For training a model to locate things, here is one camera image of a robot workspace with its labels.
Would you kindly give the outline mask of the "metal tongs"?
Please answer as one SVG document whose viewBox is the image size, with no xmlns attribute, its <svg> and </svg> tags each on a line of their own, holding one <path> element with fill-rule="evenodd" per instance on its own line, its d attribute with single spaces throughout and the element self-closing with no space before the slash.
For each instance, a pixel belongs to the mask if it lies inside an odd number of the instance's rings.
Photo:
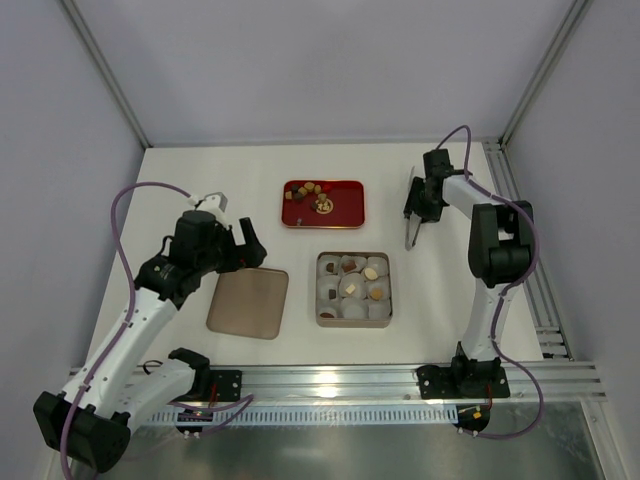
<svg viewBox="0 0 640 480">
<path fill-rule="evenodd" d="M 403 208 L 405 220 L 405 249 L 411 251 L 417 243 L 424 210 L 424 181 L 415 174 L 412 167 L 409 174 L 408 193 Z"/>
</svg>

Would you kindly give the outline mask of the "gold tin lid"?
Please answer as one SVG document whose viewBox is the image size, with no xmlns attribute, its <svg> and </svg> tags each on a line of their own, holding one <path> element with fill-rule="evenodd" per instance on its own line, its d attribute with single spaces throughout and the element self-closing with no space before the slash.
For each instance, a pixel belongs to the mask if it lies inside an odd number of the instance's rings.
<svg viewBox="0 0 640 480">
<path fill-rule="evenodd" d="M 256 268 L 221 274 L 206 319 L 215 333 L 274 340 L 280 332 L 289 276 Z"/>
</svg>

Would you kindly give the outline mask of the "tan round chocolate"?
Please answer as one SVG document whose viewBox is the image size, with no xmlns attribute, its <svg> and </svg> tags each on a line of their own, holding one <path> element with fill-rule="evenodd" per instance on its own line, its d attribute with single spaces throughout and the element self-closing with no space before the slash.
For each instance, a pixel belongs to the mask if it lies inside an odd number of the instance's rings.
<svg viewBox="0 0 640 480">
<path fill-rule="evenodd" d="M 365 268 L 363 270 L 363 274 L 370 281 L 374 281 L 379 277 L 377 271 L 374 268 L 371 268 L 371 267 Z"/>
</svg>

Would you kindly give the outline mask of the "brown cube chocolate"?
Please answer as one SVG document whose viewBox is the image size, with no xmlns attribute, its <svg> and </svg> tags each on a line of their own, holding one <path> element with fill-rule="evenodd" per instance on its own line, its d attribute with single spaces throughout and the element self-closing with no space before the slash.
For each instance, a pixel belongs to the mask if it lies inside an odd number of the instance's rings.
<svg viewBox="0 0 640 480">
<path fill-rule="evenodd" d="M 354 260 L 347 260 L 342 264 L 342 271 L 349 273 L 357 268 L 357 264 Z"/>
</svg>

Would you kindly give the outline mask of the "brown leaf chocolate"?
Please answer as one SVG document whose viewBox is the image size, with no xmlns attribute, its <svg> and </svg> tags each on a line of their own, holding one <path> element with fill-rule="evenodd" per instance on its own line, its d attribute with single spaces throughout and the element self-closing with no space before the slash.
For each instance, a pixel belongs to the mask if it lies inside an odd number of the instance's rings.
<svg viewBox="0 0 640 480">
<path fill-rule="evenodd" d="M 375 288 L 371 291 L 371 298 L 374 300 L 380 300 L 384 297 L 385 293 L 382 289 Z"/>
</svg>

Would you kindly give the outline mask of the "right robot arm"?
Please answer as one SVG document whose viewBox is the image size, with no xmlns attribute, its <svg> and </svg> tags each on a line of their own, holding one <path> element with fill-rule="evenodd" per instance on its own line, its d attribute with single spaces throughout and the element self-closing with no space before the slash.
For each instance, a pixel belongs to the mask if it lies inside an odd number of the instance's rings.
<svg viewBox="0 0 640 480">
<path fill-rule="evenodd" d="M 416 370 L 421 398 L 507 398 L 499 344 L 515 290 L 538 261 L 533 207 L 486 191 L 454 168 L 446 149 L 425 153 L 423 165 L 425 175 L 411 178 L 404 218 L 424 225 L 440 221 L 447 207 L 463 213 L 470 220 L 467 257 L 476 287 L 469 323 L 451 363 Z"/>
</svg>

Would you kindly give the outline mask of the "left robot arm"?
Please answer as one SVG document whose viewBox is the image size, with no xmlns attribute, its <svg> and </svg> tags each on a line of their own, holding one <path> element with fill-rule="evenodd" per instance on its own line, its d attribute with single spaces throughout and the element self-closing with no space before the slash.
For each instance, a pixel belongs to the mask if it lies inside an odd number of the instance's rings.
<svg viewBox="0 0 640 480">
<path fill-rule="evenodd" d="M 176 222 L 168 254 L 143 263 L 129 279 L 129 302 L 94 355 L 57 394 L 42 392 L 33 412 L 45 443 L 59 452 L 63 472 L 75 460 L 105 473 L 127 450 L 140 424 L 176 399 L 205 399 L 210 360 L 192 350 L 170 352 L 158 370 L 126 386 L 143 355 L 209 273 L 259 267 L 267 251 L 248 217 L 237 244 L 218 215 L 184 212 Z"/>
</svg>

